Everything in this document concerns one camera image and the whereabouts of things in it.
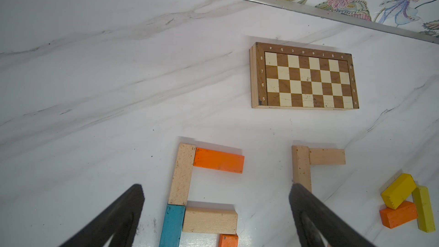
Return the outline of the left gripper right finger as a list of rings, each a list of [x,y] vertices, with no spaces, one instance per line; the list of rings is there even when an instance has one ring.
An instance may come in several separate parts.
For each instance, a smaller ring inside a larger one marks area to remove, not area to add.
[[[373,246],[303,185],[292,185],[289,203],[301,246],[323,247],[322,239],[333,247]]]

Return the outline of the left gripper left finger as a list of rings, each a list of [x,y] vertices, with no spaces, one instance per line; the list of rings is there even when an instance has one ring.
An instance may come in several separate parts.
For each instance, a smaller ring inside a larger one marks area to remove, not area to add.
[[[140,184],[132,185],[63,247],[131,247],[145,202]]]

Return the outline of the teal wooden block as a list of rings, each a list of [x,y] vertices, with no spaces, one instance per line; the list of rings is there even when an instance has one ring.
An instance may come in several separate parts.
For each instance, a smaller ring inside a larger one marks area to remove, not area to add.
[[[179,247],[186,206],[166,207],[159,247]]]

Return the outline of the natural block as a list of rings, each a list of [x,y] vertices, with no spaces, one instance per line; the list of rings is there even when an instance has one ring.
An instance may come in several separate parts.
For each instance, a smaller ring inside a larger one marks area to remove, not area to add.
[[[236,234],[234,210],[187,207],[182,231],[186,233]]]
[[[345,151],[343,149],[310,148],[309,159],[311,165],[345,165]]]
[[[292,146],[293,182],[312,191],[311,164],[307,146]]]
[[[179,144],[168,204],[183,206],[187,204],[195,153],[195,145]]]

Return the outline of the orange block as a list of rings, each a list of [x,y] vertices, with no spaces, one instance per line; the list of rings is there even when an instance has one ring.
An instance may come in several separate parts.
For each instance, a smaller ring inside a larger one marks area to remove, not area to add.
[[[397,209],[386,208],[380,210],[380,217],[383,226],[393,229],[417,219],[416,204],[404,201]]]
[[[220,234],[218,247],[238,247],[237,234]]]
[[[242,174],[244,162],[242,155],[197,148],[193,166]]]

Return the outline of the orange block front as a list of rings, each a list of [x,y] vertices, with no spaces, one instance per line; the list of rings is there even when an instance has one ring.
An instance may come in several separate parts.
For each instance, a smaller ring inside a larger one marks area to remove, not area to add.
[[[218,247],[238,247],[237,234],[220,234]]]

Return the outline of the yellow block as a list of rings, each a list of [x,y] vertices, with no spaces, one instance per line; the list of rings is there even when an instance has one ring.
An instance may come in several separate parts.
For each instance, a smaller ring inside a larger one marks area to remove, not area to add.
[[[381,193],[381,197],[387,208],[396,210],[416,187],[413,177],[403,173]]]

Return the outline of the yellow-green block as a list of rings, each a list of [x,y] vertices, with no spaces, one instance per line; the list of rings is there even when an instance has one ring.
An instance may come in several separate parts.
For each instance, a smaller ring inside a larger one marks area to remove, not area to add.
[[[412,196],[418,213],[417,223],[419,230],[426,233],[435,232],[436,226],[428,188],[419,185],[413,191]]]

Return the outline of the wooden chessboard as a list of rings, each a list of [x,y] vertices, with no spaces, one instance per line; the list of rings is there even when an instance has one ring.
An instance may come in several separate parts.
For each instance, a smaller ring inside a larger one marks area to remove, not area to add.
[[[249,55],[253,108],[360,107],[351,54],[256,42]]]

